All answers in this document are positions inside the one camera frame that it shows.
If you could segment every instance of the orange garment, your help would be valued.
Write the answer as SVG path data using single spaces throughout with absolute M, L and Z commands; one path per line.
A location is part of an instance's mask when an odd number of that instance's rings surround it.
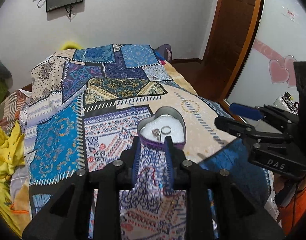
M 295 205 L 296 206 L 295 206 L 294 225 L 299 221 L 299 219 L 306 210 L 306 189 L 304 189 L 302 192 L 297 194 Z M 282 219 L 282 228 L 285 235 L 287 235 L 292 229 L 293 206 L 294 206 L 294 198 L 292 198 L 288 206 L 278 208 L 280 211 L 280 217 Z

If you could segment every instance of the orange wooden door frame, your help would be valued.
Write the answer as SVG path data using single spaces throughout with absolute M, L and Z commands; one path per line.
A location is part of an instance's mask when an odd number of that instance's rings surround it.
M 209 39 L 208 39 L 208 43 L 205 49 L 205 53 L 203 56 L 203 61 L 202 64 L 205 65 L 205 61 L 206 61 L 206 57 L 208 55 L 208 49 L 211 43 L 211 40 L 214 36 L 214 32 L 215 32 L 215 28 L 216 28 L 216 22 L 219 16 L 219 11 L 220 11 L 220 7 L 221 7 L 221 3 L 222 0 L 217 0 L 217 5 L 216 5 L 216 10 L 215 10 L 215 15 L 214 15 L 214 20 L 213 20 L 213 24 L 212 24 L 212 28 L 211 28 L 211 32 L 209 35 Z M 249 52 L 251 51 L 257 30 L 258 30 L 258 26 L 259 26 L 259 22 L 260 22 L 260 18 L 262 15 L 262 11 L 263 11 L 263 6 L 264 6 L 264 0 L 255 0 L 255 5 L 254 5 L 254 10 L 253 10 L 253 14 L 252 14 L 252 19 L 251 19 L 251 23 L 247 32 L 247 36 L 244 42 L 244 45 L 242 47 L 242 51 L 239 55 L 239 58 L 236 62 L 236 65 L 232 71 L 232 75 L 229 78 L 228 83 L 226 84 L 224 90 L 222 91 L 220 97 L 217 99 L 217 101 L 221 104 L 222 107 L 224 107 L 226 110 L 227 109 L 227 103 L 224 101 L 225 98 L 227 98 L 230 94 L 230 92 L 232 91 L 232 88 L 235 85 L 235 82 L 237 81 L 238 76 L 240 75 L 243 66 L 245 65 L 245 62 L 247 60 L 247 57 L 249 55 Z

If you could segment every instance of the screw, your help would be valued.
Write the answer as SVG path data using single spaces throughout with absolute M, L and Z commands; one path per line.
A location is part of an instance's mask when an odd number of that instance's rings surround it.
M 185 167 L 189 167 L 189 166 L 192 165 L 192 162 L 191 162 L 190 160 L 185 160 L 185 161 L 182 162 L 182 164 L 183 164 L 183 166 L 185 166 Z
M 86 169 L 78 169 L 76 172 L 78 176 L 83 176 L 85 173 L 86 173 Z
M 254 147 L 255 149 L 259 149 L 259 148 L 261 147 L 261 145 L 260 145 L 259 143 L 254 143 L 254 144 L 253 144 L 253 147 Z
M 121 166 L 122 164 L 123 164 L 123 161 L 121 161 L 121 160 L 115 160 L 115 161 L 113 161 L 113 165 L 116 166 L 116 167 L 119 167 L 119 166 Z
M 226 177 L 230 174 L 230 172 L 227 169 L 220 169 L 219 170 L 219 174 L 221 174 L 222 176 Z

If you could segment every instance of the pink heart decal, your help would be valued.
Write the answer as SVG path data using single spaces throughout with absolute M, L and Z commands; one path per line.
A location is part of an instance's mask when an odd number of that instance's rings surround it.
M 277 60 L 272 59 L 268 64 L 268 68 L 270 70 L 272 83 L 284 83 L 289 79 L 288 70 L 281 67 Z
M 293 56 L 287 56 L 284 61 L 284 67 L 289 72 L 289 79 L 287 81 L 288 87 L 296 87 L 296 77 L 293 65 L 294 61 L 296 61 L 296 59 Z

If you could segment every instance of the silver ring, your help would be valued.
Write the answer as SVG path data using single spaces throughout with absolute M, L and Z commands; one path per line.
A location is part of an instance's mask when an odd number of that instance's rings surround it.
M 171 129 L 171 127 L 169 127 L 169 126 L 163 126 L 163 127 L 161 128 L 161 130 L 160 130 L 160 132 L 161 132 L 162 134 L 165 134 L 165 135 L 170 134 L 171 131 L 172 131 L 172 129 Z
M 153 129 L 152 134 L 156 137 L 156 139 L 160 142 L 161 136 L 160 136 L 160 130 L 158 129 Z

